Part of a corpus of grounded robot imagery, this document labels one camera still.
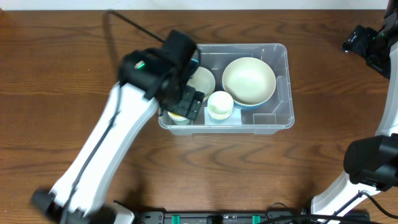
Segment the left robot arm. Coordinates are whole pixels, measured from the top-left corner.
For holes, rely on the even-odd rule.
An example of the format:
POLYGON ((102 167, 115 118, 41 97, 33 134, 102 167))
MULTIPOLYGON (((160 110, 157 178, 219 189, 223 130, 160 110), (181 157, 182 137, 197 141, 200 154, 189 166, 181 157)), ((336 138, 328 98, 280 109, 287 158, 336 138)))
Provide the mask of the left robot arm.
POLYGON ((32 204, 57 223, 132 223, 132 212, 105 205, 110 183, 133 140, 157 111, 197 118, 204 94, 188 80, 199 62, 197 44, 177 30, 159 48, 127 54, 116 65, 118 82, 79 155, 50 190, 33 193, 32 204))

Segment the cream white cup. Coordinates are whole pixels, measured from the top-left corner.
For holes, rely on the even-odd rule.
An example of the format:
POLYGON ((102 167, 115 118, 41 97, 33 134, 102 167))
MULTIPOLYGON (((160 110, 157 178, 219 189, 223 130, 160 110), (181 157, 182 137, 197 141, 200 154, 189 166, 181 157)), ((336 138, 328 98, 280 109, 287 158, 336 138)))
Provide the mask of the cream white cup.
POLYGON ((208 98, 208 111, 217 116, 225 116, 232 112, 234 100, 232 96, 225 91, 216 91, 208 98))

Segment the clear plastic storage container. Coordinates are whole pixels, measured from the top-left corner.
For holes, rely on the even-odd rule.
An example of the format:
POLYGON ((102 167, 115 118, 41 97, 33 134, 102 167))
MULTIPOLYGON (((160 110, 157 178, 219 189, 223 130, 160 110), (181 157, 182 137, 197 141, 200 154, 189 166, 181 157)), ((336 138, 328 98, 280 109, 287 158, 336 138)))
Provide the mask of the clear plastic storage container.
POLYGON ((188 125, 176 125, 164 112, 158 118, 160 127, 174 135, 199 133, 252 133, 274 134, 289 129, 295 122, 287 49, 279 43, 271 44, 200 44, 201 63, 215 77, 215 91, 221 91, 222 74, 233 60, 241 57, 254 57, 267 63, 276 76, 276 90, 267 103, 260 108, 241 110, 242 125, 205 125, 207 103, 204 102, 194 121, 188 125))

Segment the yellow cup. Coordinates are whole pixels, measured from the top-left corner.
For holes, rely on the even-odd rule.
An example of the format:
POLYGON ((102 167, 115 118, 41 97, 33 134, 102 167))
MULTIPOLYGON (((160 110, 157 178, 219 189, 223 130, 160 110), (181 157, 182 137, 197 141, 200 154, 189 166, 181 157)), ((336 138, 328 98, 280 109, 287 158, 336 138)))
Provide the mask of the yellow cup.
POLYGON ((170 112, 170 111, 168 111, 167 113, 168 113, 168 115, 170 116, 170 118, 171 118, 172 120, 174 120, 174 121, 186 121, 186 120, 188 120, 188 118, 183 117, 183 116, 178 115, 178 114, 175 114, 175 113, 172 113, 172 112, 170 112))
POLYGON ((217 119, 217 120, 224 120, 230 117, 231 113, 228 114, 213 114, 213 113, 209 113, 210 117, 212 119, 217 119))

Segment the green cup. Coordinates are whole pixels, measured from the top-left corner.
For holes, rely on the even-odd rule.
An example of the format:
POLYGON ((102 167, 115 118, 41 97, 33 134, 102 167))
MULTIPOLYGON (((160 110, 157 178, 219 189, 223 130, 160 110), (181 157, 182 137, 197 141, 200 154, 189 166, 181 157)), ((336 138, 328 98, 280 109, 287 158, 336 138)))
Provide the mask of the green cup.
POLYGON ((176 125, 188 125, 190 123, 189 119, 172 119, 172 121, 176 124, 176 125))

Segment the beige large bowl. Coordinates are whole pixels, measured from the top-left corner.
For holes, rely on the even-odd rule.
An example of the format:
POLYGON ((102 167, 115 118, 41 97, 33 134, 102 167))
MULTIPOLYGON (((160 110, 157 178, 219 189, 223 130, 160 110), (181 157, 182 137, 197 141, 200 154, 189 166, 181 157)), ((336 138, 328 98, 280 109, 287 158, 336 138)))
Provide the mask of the beige large bowl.
POLYGON ((232 61, 221 78, 224 91, 233 100, 254 105, 269 100, 277 86, 276 76, 264 61, 242 57, 232 61))

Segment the dark blue bowl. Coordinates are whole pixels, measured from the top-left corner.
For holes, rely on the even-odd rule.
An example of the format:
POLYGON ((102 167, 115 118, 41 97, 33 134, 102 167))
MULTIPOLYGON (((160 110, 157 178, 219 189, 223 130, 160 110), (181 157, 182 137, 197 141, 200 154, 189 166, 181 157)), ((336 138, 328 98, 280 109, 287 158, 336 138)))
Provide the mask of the dark blue bowl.
POLYGON ((247 104, 240 103, 240 102, 234 100, 234 107, 239 108, 241 110, 252 110, 252 109, 260 108, 263 105, 265 105, 266 103, 267 103, 266 101, 263 101, 263 102, 258 103, 258 104, 247 105, 247 104))

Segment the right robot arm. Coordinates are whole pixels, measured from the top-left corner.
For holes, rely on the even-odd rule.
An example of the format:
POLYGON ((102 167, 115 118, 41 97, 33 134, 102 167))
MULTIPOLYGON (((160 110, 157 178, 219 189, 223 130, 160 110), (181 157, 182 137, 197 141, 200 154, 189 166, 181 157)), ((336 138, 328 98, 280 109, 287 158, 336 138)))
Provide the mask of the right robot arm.
POLYGON ((397 186, 397 0, 388 2, 382 27, 356 26, 341 46, 389 80, 384 113, 371 138, 353 141, 343 172, 294 220, 297 223, 366 223, 350 211, 365 199, 397 186))

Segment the white small bowl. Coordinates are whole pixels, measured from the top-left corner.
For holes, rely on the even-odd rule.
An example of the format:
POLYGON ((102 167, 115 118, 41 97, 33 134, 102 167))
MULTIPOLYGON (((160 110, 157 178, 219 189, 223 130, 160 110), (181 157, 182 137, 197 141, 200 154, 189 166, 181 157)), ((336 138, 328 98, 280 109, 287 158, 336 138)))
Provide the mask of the white small bowl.
POLYGON ((196 91, 205 94, 204 101, 206 101, 215 90, 215 77, 204 67, 198 67, 195 73, 190 77, 187 82, 188 86, 193 87, 196 91))

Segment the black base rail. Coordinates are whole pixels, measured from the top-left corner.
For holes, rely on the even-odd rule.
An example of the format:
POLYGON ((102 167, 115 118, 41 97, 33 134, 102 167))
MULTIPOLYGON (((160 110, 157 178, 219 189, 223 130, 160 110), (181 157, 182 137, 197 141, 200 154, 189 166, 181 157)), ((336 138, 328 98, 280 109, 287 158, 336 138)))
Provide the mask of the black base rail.
POLYGON ((136 213, 133 224, 257 224, 269 218, 295 215, 286 208, 265 213, 187 213, 187 212, 141 212, 136 213))

